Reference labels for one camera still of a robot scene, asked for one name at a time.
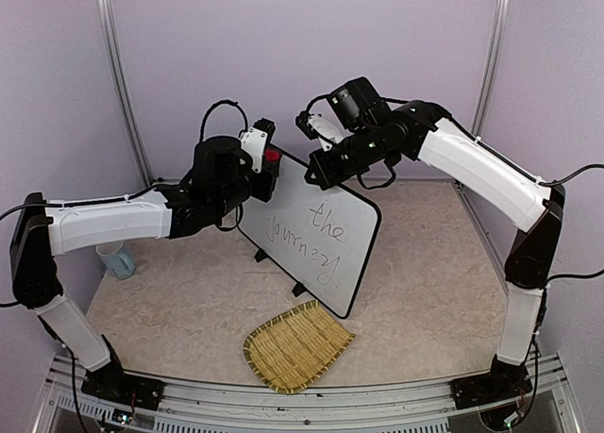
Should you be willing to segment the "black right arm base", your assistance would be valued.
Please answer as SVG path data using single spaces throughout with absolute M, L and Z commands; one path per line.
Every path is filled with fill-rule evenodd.
M 515 366 L 497 356 L 488 372 L 453 379 L 450 388 L 456 409 L 491 404 L 533 390 L 525 363 Z

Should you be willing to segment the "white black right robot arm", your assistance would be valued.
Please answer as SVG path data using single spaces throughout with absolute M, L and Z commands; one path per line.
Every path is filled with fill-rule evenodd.
M 505 397 L 520 380 L 545 308 L 548 274 L 562 231 L 565 189 L 520 168 L 465 130 L 444 107 L 381 96 L 364 76 L 323 95 L 338 125 L 303 109 L 296 126 L 322 144 L 310 153 L 306 181 L 325 191 L 383 162 L 419 160 L 450 175 L 499 209 L 517 232 L 504 264 L 508 284 L 502 335 L 482 388 Z

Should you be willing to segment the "white whiteboard black frame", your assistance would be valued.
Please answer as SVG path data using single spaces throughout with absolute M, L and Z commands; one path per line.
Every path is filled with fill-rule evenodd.
M 349 317 L 381 224 L 371 200 L 347 188 L 307 183 L 308 165 L 282 153 L 272 199 L 251 198 L 241 232 L 340 319 Z

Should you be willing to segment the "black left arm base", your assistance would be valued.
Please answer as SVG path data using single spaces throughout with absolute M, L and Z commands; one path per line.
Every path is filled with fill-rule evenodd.
M 104 335 L 102 338 L 109 349 L 109 363 L 93 372 L 87 370 L 81 391 L 132 408 L 157 411 L 164 383 L 156 378 L 126 373 L 112 345 Z

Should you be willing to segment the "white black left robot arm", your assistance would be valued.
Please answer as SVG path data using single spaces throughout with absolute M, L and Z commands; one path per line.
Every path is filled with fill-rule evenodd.
M 96 333 L 58 278 L 55 258 L 80 248 L 137 239 L 180 239 L 224 218 L 243 214 L 249 198 L 268 202 L 277 183 L 280 152 L 271 144 L 274 122 L 247 124 L 239 136 L 201 137 L 193 166 L 176 184 L 156 183 L 133 194 L 84 201 L 47 201 L 32 192 L 20 206 L 9 246 L 11 307 L 36 313 L 114 400 L 132 380 L 109 341 Z

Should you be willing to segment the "red bone-shaped eraser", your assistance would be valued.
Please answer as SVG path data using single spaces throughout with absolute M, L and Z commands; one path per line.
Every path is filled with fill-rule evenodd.
M 268 148 L 264 152 L 264 167 L 267 170 L 276 170 L 281 160 L 281 153 L 274 148 Z

